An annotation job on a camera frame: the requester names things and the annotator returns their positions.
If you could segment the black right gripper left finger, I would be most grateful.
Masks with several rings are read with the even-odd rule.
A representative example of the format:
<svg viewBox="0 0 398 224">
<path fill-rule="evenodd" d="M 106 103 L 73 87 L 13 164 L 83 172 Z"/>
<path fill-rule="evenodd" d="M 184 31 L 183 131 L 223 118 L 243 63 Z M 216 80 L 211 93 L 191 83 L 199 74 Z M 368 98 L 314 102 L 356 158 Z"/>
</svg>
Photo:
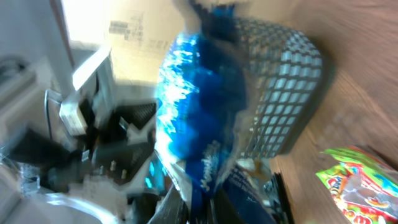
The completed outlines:
<svg viewBox="0 0 398 224">
<path fill-rule="evenodd" d="M 147 224 L 187 224 L 188 208 L 173 185 Z"/>
</svg>

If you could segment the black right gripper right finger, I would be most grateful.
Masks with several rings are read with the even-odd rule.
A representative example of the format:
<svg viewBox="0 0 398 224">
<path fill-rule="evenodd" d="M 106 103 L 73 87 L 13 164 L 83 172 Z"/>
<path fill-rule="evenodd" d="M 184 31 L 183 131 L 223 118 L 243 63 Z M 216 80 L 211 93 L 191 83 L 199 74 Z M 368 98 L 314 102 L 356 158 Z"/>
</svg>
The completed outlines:
<svg viewBox="0 0 398 224">
<path fill-rule="evenodd" d="M 211 199 L 211 221 L 215 224 L 244 224 L 223 189 Z"/>
</svg>

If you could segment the blue snack packet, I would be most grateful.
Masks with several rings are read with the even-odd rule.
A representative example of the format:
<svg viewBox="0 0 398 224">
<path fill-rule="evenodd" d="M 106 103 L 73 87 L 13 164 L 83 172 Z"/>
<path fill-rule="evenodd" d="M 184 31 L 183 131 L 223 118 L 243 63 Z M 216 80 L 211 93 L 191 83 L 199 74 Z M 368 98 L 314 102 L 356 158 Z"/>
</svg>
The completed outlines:
<svg viewBox="0 0 398 224">
<path fill-rule="evenodd" d="M 211 199 L 221 189 L 244 223 L 275 221 L 236 162 L 250 105 L 236 28 L 243 6 L 175 1 L 184 28 L 159 70 L 155 150 L 190 223 L 213 223 Z"/>
</svg>

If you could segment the green Haribo gummy bag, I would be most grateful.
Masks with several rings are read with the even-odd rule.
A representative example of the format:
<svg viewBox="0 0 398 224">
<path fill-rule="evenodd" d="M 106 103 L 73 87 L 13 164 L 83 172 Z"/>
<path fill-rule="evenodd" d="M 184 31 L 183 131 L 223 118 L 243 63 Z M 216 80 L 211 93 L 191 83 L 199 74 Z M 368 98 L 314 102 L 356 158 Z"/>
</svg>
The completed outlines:
<svg viewBox="0 0 398 224">
<path fill-rule="evenodd" d="M 338 165 L 316 173 L 352 224 L 397 223 L 397 170 L 369 146 L 323 151 Z"/>
</svg>

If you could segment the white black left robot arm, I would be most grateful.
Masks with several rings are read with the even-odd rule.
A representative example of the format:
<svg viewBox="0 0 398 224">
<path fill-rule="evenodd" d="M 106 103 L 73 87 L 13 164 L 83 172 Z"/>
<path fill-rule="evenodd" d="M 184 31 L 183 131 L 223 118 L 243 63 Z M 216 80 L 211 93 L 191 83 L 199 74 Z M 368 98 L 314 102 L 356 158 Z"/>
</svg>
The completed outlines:
<svg viewBox="0 0 398 224">
<path fill-rule="evenodd" d="M 54 192 L 70 193 L 77 183 L 105 184 L 100 197 L 115 204 L 115 190 L 127 210 L 120 219 L 147 223 L 160 199 L 149 169 L 160 101 L 143 97 L 134 85 L 117 85 L 109 54 L 107 47 L 98 49 L 75 70 L 74 91 L 55 98 L 66 144 L 26 126 L 2 150 L 12 161 L 40 167 L 41 185 Z"/>
</svg>

